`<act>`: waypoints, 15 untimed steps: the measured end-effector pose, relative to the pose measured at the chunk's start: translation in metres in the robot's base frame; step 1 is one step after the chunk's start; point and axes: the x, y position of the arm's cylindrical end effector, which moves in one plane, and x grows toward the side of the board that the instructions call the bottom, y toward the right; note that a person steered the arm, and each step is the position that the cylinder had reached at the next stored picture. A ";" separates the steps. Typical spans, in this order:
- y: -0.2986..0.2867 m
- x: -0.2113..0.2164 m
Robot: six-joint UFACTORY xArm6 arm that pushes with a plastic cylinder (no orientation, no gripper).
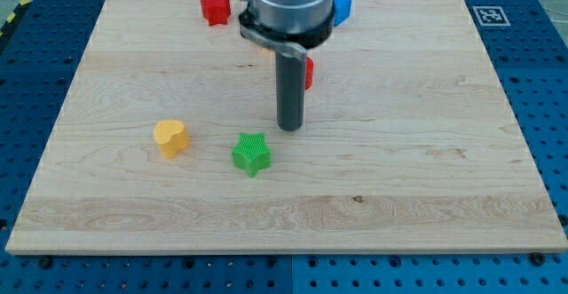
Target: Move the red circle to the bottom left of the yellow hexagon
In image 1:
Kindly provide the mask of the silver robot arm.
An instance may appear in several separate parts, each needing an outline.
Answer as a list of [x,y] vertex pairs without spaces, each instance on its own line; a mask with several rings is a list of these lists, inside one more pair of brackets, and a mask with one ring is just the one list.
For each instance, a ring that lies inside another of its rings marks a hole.
[[335,19],[333,0],[242,0],[241,36],[285,58],[304,61],[326,41]]

